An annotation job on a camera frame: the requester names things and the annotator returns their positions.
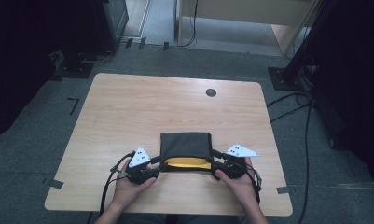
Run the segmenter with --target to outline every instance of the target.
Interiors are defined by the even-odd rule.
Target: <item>yellow cloth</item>
[[[201,169],[211,169],[211,164],[205,159],[201,158],[191,158],[191,157],[178,157],[170,158],[167,164],[174,167],[184,167],[184,168],[201,168]]]

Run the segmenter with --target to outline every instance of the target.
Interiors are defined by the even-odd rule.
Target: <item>cable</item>
[[[309,196],[309,148],[308,148],[308,130],[309,130],[309,120],[310,120],[310,114],[312,110],[312,100],[309,104],[309,111],[308,111],[308,117],[306,119],[306,128],[305,128],[305,156],[306,156],[306,181],[305,181],[305,199],[303,201],[303,207],[302,207],[302,213],[300,214],[298,224],[302,223],[302,220],[305,216],[306,207],[308,204],[308,196]]]
[[[298,111],[299,109],[301,109],[303,107],[306,107],[306,106],[309,107],[308,116],[307,116],[307,119],[306,119],[306,127],[305,127],[305,157],[306,157],[305,197],[304,197],[302,212],[300,214],[298,224],[300,224],[302,222],[302,220],[303,220],[303,218],[305,216],[306,207],[307,207],[307,203],[308,203],[308,196],[309,196],[310,164],[309,164],[308,132],[309,132],[310,115],[311,115],[312,105],[313,105],[313,99],[309,98],[307,95],[305,95],[303,93],[305,93],[305,92],[291,93],[291,94],[288,94],[286,96],[280,97],[279,99],[277,99],[277,100],[275,100],[275,101],[273,101],[273,102],[271,102],[270,104],[267,105],[267,107],[269,107],[269,106],[274,105],[275,103],[278,103],[278,102],[282,101],[283,99],[288,98],[289,96],[292,96],[292,95],[296,95],[297,96],[296,97],[296,101],[300,105],[300,107],[298,107],[298,108],[296,108],[294,110],[291,110],[291,111],[289,111],[289,112],[281,115],[280,117],[271,120],[270,122],[274,122],[275,120],[280,119],[280,118],[282,118],[282,117],[284,117],[284,116],[286,116],[288,114],[295,113],[296,111]],[[303,103],[301,103],[299,101],[298,97],[300,97],[301,95],[303,95],[306,99],[308,99],[308,103],[307,104],[303,104]]]
[[[273,123],[273,122],[276,121],[277,119],[281,119],[281,118],[283,118],[283,117],[285,117],[285,116],[287,116],[287,115],[294,114],[295,112],[297,112],[298,110],[300,110],[301,108],[306,107],[306,106],[307,106],[307,105],[301,105],[300,107],[295,108],[295,109],[293,109],[293,110],[291,110],[291,111],[288,111],[288,112],[286,112],[285,114],[283,114],[283,115],[281,115],[281,116],[279,116],[279,117],[277,117],[277,118],[275,118],[275,119],[271,119],[271,120],[270,120],[270,123]]]
[[[121,178],[115,178],[115,179],[112,179],[110,182],[108,182],[108,185],[110,185],[112,182],[114,182],[114,181],[117,181],[117,180],[121,180],[121,179],[124,179],[124,178],[126,178],[127,176],[123,176],[123,177],[121,177]]]
[[[123,44],[126,44],[128,42],[125,42],[125,41],[122,41],[122,42],[119,42],[119,45],[122,46]],[[148,46],[153,46],[153,47],[161,47],[163,48],[163,45],[160,45],[160,44],[147,44],[145,43],[145,45],[148,45]],[[169,49],[177,49],[177,48],[184,48],[185,46],[169,46]]]
[[[108,177],[107,179],[107,182],[105,183],[104,185],[104,189],[103,189],[103,194],[102,194],[102,201],[101,201],[101,204],[100,204],[100,215],[102,215],[102,213],[104,212],[104,204],[105,204],[105,196],[107,194],[107,191],[108,191],[108,186],[109,184],[113,181],[111,180],[113,174],[117,171],[119,165],[128,157],[133,157],[134,155],[134,151],[132,153],[129,153],[128,155],[124,156],[122,159],[119,160],[119,162],[111,169],[111,174],[110,176]]]
[[[113,52],[112,51],[108,51],[107,53],[109,53],[109,55],[104,58],[104,59],[101,59],[101,60],[97,60],[97,61],[90,61],[90,60],[86,60],[86,59],[82,59],[80,60],[82,63],[103,63],[105,61],[107,61],[109,58],[111,58],[111,56],[113,55]],[[78,57],[79,58],[84,58],[84,53],[79,53],[78,54]]]
[[[247,168],[247,171],[248,171],[248,170],[252,170],[252,171],[254,171],[254,174],[255,174],[255,176],[256,176],[257,186],[258,186],[259,190],[262,190],[262,188],[261,188],[262,178],[260,177],[260,174],[259,174],[258,171],[257,171],[256,169],[254,169],[254,167],[251,166],[250,164],[247,164],[247,166],[249,166],[249,167],[251,168],[251,169],[248,169],[248,168]]]
[[[312,76],[312,74],[315,72],[317,67],[318,66],[301,66],[299,68],[298,73],[300,74],[300,78],[302,78],[302,80],[305,82],[305,84],[308,85],[310,88],[312,88],[314,85],[309,81],[309,79]],[[307,70],[310,73],[309,76],[306,76],[305,70]]]
[[[268,104],[266,105],[266,108],[269,108],[270,106],[272,106],[272,105],[274,105],[274,104],[276,104],[276,103],[278,103],[278,102],[280,102],[280,101],[282,101],[282,100],[284,100],[284,99],[286,99],[286,98],[288,98],[288,97],[290,97],[290,96],[293,96],[293,95],[299,95],[299,94],[302,94],[302,93],[305,93],[305,92],[306,92],[306,91],[299,91],[299,92],[294,92],[294,93],[291,93],[291,94],[288,94],[288,95],[282,96],[282,97],[280,97],[279,99],[274,100],[274,101],[268,103]]]
[[[89,214],[89,217],[88,217],[88,224],[90,224],[90,221],[91,221],[91,216],[93,215],[93,212],[90,212],[90,214]]]
[[[199,0],[196,0],[196,4],[195,4],[195,13],[194,13],[194,16],[193,16],[193,34],[192,34],[192,37],[190,38],[189,42],[185,45],[182,45],[182,46],[177,46],[177,47],[181,47],[181,48],[184,48],[184,47],[188,47],[189,45],[191,45],[193,43],[193,41],[196,40],[196,15],[198,13],[198,3],[199,3]]]
[[[314,21],[313,21],[313,23],[312,23],[312,27],[313,27],[314,24],[317,22],[317,19],[318,19],[319,15],[320,15],[321,11],[323,10],[324,6],[326,5],[326,1],[327,1],[327,0],[325,0],[324,2],[322,2],[321,5],[320,5],[320,7],[318,8],[317,14],[316,14],[316,16],[315,16],[315,18],[314,18]],[[308,58],[312,59],[312,64],[313,64],[313,63],[314,63],[314,58],[313,58],[313,57],[307,57],[307,56],[306,56],[306,46],[308,45],[308,38],[307,38],[307,36],[306,36],[306,32],[307,32],[307,30],[308,30],[308,28],[306,28],[306,30],[305,30],[305,35],[304,35],[304,37],[303,37],[303,42],[304,42],[304,44],[303,44],[303,45],[304,45],[304,46],[303,46],[303,58],[304,58],[305,62],[308,62],[308,61],[307,61]]]

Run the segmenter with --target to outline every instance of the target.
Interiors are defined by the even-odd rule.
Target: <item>wooden table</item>
[[[174,0],[178,5],[178,45],[182,18],[193,17],[197,0]],[[282,54],[286,54],[304,26],[312,23],[320,0],[200,0],[197,17],[271,24]]]
[[[206,95],[214,89],[215,97]],[[160,133],[208,132],[213,148],[237,143],[252,158],[263,182],[266,216],[289,216],[289,194],[261,87],[255,82],[98,74],[64,152],[45,206],[49,210],[99,211],[110,169],[143,147],[159,155]],[[112,199],[111,185],[106,204]],[[128,208],[131,213],[239,215],[242,209],[226,185],[209,173],[160,173],[157,183]]]

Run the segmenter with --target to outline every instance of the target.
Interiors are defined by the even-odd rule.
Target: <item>black pouch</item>
[[[161,133],[161,171],[210,172],[212,149],[210,133]]]

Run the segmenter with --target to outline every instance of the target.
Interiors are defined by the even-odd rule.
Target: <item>white tracking marker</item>
[[[242,147],[238,144],[235,144],[233,145],[233,147],[228,149],[226,154],[230,156],[234,156],[234,157],[257,157],[259,156],[259,153],[254,152],[253,150],[249,148]]]
[[[138,147],[131,162],[129,162],[129,167],[133,168],[148,161],[151,161],[151,158],[146,154],[142,147]]]

